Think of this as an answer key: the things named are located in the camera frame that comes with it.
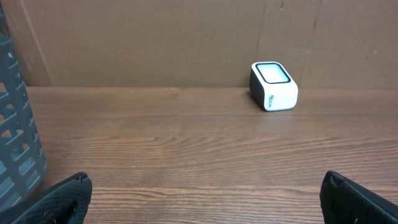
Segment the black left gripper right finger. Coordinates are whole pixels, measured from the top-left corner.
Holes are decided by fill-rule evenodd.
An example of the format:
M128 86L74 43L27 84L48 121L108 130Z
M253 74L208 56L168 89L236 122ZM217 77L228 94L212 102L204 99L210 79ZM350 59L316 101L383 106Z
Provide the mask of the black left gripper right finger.
M332 170L322 181L320 206L326 224L397 224L397 205Z

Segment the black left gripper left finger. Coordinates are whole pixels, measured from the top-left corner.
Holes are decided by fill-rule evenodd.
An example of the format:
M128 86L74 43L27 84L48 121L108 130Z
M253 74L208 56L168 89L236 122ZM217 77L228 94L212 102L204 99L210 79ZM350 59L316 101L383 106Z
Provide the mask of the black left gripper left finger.
M86 217L93 184L88 174L78 172L1 212L1 223L82 224Z

